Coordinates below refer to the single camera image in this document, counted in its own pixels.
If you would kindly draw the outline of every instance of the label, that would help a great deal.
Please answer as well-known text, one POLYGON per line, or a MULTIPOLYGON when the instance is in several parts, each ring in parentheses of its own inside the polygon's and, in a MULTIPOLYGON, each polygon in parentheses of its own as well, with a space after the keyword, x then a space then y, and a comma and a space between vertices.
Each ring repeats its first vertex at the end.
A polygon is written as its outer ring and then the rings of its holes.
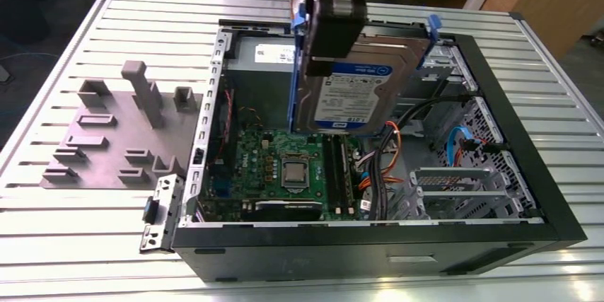
POLYGON ((390 66, 335 63, 331 75, 322 81, 314 123, 327 129, 365 125, 379 100, 374 90, 390 73, 390 66))
POLYGON ((437 262, 431 256, 387 256, 390 263, 437 262))
POLYGON ((255 63, 293 64, 293 45, 258 44, 253 61, 255 63))
POLYGON ((370 210, 370 201, 366 201, 365 199, 362 199, 359 201, 358 209, 369 211, 370 210))

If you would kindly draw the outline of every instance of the white sticker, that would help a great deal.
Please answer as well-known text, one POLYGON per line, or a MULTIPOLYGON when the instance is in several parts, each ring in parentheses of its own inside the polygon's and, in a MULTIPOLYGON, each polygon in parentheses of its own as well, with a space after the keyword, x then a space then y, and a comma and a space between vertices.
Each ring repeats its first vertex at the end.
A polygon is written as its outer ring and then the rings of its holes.
POLYGON ((314 121, 335 128, 366 123, 379 100, 374 89, 386 80, 387 76, 333 73, 322 81, 314 121))
POLYGON ((370 201, 361 199, 358 209, 369 211, 370 210, 370 201))
POLYGON ((293 64, 293 45, 258 44, 253 61, 255 63, 293 64))

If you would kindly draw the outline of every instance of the green circuit board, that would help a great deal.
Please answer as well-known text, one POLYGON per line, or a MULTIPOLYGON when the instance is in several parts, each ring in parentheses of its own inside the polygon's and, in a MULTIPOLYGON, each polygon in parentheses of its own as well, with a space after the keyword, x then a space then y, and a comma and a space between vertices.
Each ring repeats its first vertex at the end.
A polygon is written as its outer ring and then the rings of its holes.
POLYGON ((330 152, 329 160, 342 159, 341 145, 343 149, 351 151, 358 144, 354 139, 346 137, 321 134, 295 135, 279 130, 241 130, 237 134, 230 180, 209 179, 209 192, 214 197, 205 200, 205 209, 213 211, 218 221, 238 221, 241 205, 245 207, 246 202, 313 201, 321 203, 321 219, 354 219, 355 215, 349 209, 353 207, 350 174, 334 171, 331 162, 326 164, 323 162, 325 152, 330 152), (331 139, 337 140, 337 144, 331 144, 331 139), (298 182, 286 181, 286 167, 291 164, 295 169, 303 169, 303 180, 295 178, 298 182), (345 187, 345 190, 335 193, 337 207, 334 193, 327 191, 327 183, 333 182, 333 175, 327 178, 325 166, 326 171, 338 173, 339 187, 345 187))

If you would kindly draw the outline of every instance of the wd label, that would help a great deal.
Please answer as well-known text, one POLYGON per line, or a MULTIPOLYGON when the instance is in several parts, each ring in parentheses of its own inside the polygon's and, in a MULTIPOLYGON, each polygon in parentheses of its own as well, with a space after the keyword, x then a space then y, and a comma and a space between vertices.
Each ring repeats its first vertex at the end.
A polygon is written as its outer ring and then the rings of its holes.
POLYGON ((335 63, 322 81, 314 122, 326 129, 355 129, 370 119, 379 97, 374 89, 391 73, 390 66, 335 63))

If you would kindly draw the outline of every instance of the aluminum table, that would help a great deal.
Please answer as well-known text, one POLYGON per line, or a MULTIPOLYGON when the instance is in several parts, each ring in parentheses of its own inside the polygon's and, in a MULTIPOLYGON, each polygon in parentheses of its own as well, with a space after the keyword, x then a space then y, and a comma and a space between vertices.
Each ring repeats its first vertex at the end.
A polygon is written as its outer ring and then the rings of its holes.
POLYGON ((218 19, 286 22, 287 5, 287 0, 95 0, 0 153, 0 296, 604 300, 604 124, 530 28, 506 13, 369 5, 371 19, 423 21, 435 13, 443 32, 475 38, 589 238, 566 250, 531 255, 473 277, 203 283, 177 255, 138 255, 149 192, 38 187, 79 105, 82 79, 103 79, 110 90, 129 90, 121 64, 138 59, 159 90, 190 86, 202 93, 218 19))

